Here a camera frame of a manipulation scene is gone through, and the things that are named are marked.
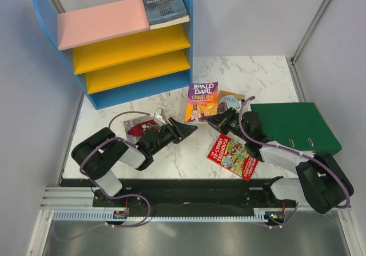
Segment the Charlie Chocolate Factory book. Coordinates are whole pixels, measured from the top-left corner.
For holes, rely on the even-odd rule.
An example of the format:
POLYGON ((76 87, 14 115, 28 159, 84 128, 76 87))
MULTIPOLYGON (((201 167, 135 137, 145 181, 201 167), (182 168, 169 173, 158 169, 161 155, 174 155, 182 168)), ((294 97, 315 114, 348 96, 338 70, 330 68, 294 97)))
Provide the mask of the Charlie Chocolate Factory book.
POLYGON ((191 83, 188 88, 185 122, 201 123, 217 114, 218 82, 191 83))

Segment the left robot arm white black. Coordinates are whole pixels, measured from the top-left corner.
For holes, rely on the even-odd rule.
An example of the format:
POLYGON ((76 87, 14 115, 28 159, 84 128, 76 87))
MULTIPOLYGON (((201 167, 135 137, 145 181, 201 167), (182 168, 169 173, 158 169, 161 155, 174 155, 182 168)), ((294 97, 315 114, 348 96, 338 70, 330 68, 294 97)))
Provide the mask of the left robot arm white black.
POLYGON ((136 170, 145 170, 156 153, 170 143, 182 142, 197 129, 196 125, 170 117, 161 126, 148 127, 135 145, 129 145, 110 128, 104 127, 79 143, 72 150, 71 157, 79 165, 80 172, 104 191, 112 206, 121 206, 125 202, 125 192, 112 167, 122 162, 136 170))

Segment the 13-Storey Treehouse red book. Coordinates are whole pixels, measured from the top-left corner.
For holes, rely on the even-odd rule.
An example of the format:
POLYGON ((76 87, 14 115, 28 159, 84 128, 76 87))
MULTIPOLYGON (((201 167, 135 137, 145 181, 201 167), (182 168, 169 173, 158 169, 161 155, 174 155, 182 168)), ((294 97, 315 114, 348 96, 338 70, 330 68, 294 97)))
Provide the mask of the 13-Storey Treehouse red book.
POLYGON ((220 134, 207 159, 249 182, 258 160, 247 152, 242 143, 220 134))

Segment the Nineteen Eighty-Four blue book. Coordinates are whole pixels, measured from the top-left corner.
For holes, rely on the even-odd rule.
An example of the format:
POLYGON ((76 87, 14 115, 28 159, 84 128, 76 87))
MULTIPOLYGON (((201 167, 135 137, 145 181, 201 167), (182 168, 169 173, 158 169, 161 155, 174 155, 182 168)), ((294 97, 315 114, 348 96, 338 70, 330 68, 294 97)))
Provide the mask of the Nineteen Eighty-Four blue book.
POLYGON ((151 30, 189 22, 183 0, 142 0, 151 30))

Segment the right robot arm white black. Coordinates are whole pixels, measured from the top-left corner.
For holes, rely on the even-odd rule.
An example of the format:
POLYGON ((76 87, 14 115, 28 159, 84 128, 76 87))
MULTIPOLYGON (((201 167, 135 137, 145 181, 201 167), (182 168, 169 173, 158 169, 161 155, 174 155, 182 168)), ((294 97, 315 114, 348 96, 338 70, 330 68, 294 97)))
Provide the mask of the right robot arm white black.
POLYGON ((252 111, 230 108, 204 120, 221 134, 241 138, 251 157, 296 174, 296 178, 274 178, 266 184, 261 197, 267 206, 292 200, 305 202, 320 214, 350 206, 354 189, 329 152, 302 153, 279 144, 265 134, 258 114, 252 111))

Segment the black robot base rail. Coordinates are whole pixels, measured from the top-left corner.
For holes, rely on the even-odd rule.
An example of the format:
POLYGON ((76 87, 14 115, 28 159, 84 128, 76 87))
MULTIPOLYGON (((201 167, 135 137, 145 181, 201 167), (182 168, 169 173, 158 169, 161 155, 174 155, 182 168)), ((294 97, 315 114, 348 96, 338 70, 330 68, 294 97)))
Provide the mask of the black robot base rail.
POLYGON ((109 199, 96 191, 94 207, 127 207, 133 214, 252 214, 255 209, 294 208, 292 200, 278 200, 266 190, 270 180, 253 179, 123 179, 123 195, 109 199))

